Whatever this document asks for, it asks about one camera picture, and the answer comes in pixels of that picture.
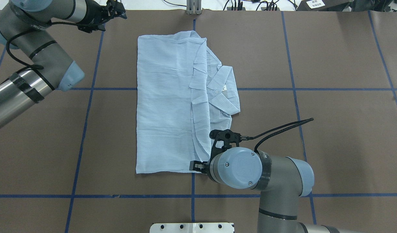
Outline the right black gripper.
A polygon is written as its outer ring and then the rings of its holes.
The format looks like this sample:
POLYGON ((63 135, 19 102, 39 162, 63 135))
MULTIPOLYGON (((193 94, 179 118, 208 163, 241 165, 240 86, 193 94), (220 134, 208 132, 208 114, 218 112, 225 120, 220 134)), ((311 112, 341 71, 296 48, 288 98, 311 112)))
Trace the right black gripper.
POLYGON ((190 161, 189 170, 194 172, 201 172, 209 177, 212 177, 210 164, 211 161, 190 161))

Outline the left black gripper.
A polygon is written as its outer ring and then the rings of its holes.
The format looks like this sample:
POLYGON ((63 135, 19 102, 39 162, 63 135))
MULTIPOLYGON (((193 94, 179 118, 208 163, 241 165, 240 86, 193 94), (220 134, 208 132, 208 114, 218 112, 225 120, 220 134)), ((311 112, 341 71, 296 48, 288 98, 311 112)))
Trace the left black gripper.
POLYGON ((127 19, 126 10, 122 2, 107 0, 105 6, 99 5, 94 0, 86 0, 86 14, 78 22, 77 28, 86 33, 93 31, 105 31, 105 26, 109 20, 120 17, 127 19))

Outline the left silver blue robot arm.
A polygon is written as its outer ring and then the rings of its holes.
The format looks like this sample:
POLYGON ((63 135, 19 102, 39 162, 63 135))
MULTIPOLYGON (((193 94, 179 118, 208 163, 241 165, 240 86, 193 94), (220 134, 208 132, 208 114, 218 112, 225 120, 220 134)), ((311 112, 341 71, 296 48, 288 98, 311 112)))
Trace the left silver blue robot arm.
POLYGON ((84 72, 47 32, 54 25, 105 31, 113 18, 126 19, 120 0, 10 0, 0 12, 0 43, 24 67, 0 84, 0 129, 56 89, 69 91, 84 72))

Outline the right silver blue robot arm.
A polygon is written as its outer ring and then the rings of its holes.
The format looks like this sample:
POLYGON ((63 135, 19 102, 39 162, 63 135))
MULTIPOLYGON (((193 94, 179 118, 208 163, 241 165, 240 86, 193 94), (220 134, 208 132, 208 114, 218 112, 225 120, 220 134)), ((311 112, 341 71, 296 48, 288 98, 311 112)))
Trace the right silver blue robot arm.
POLYGON ((235 189, 259 190, 258 233, 348 232, 298 221, 299 198, 308 196, 314 186, 314 172, 305 161, 233 147, 209 161, 191 161, 189 169, 235 189))

